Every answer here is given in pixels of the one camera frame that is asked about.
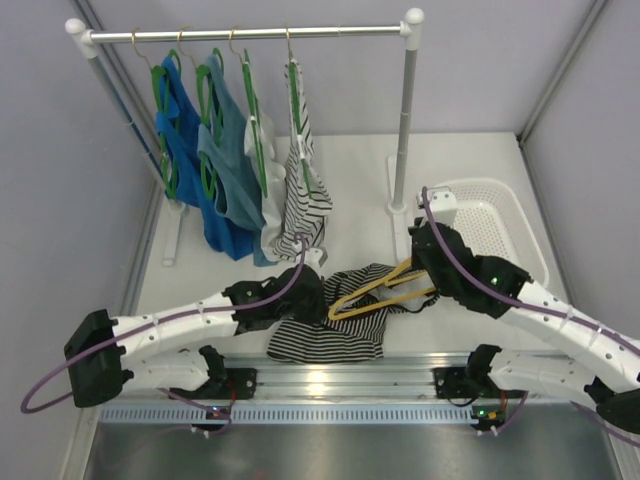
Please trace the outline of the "yellow clothes hanger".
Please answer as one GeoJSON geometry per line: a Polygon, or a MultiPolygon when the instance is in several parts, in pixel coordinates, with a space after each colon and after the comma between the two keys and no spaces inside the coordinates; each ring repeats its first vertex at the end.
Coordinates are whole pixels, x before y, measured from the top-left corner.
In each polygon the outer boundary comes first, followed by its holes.
{"type": "Polygon", "coordinates": [[[433,297],[437,289],[433,285],[423,285],[426,278],[426,271],[415,270],[412,260],[407,258],[381,278],[336,300],[329,308],[328,319],[343,321],[386,307],[403,306],[421,297],[433,297]]]}

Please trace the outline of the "black white striped tank top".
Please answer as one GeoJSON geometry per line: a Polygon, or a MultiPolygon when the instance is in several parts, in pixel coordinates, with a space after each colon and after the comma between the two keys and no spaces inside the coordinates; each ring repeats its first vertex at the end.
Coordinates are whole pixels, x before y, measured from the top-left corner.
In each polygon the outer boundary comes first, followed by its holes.
{"type": "MultiPolygon", "coordinates": [[[[324,281],[328,307],[362,286],[381,278],[394,267],[372,263],[365,267],[336,272],[324,281]]],[[[287,363],[338,364],[374,360],[384,356],[384,335],[390,315],[418,314],[439,299],[421,297],[403,306],[390,306],[343,321],[327,317],[319,324],[282,320],[274,330],[266,350],[268,358],[287,363]]]]}

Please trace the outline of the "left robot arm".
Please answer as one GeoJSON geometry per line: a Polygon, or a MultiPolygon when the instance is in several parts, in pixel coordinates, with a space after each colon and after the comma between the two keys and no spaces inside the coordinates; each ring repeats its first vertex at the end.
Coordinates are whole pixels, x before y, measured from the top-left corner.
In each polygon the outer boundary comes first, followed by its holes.
{"type": "Polygon", "coordinates": [[[262,281],[240,281],[201,301],[156,314],[88,314],[64,347],[78,408],[131,391],[172,389],[214,397],[226,371],[213,341],[269,329],[280,320],[324,319],[321,277],[309,266],[262,281]]]}

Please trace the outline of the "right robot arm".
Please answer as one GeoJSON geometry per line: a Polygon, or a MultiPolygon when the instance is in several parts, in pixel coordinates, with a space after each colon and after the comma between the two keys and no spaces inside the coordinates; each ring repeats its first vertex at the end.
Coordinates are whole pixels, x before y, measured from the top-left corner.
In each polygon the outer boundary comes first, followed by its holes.
{"type": "Polygon", "coordinates": [[[474,254],[445,224],[416,224],[409,235],[413,268],[425,270],[441,296],[525,331],[566,356],[529,357],[482,344],[465,367],[473,393],[486,397],[497,389],[518,390],[562,398],[638,433],[638,340],[563,302],[510,261],[474,254]]]}

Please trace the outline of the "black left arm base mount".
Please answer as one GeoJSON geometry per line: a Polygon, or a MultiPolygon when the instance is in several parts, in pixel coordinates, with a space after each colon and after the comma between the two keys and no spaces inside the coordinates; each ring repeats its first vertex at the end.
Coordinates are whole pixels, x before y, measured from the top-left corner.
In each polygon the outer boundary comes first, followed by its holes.
{"type": "Polygon", "coordinates": [[[250,400],[257,388],[257,373],[254,368],[228,368],[226,380],[209,381],[197,392],[204,400],[250,400]]]}

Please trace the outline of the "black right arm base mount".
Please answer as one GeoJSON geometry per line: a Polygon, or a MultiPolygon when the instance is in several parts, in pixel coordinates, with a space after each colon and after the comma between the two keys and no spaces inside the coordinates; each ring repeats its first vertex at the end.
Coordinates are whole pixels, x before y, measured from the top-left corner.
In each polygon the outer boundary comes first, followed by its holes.
{"type": "Polygon", "coordinates": [[[484,373],[466,367],[439,367],[433,371],[436,397],[455,406],[468,406],[479,399],[498,399],[501,390],[484,373]]]}

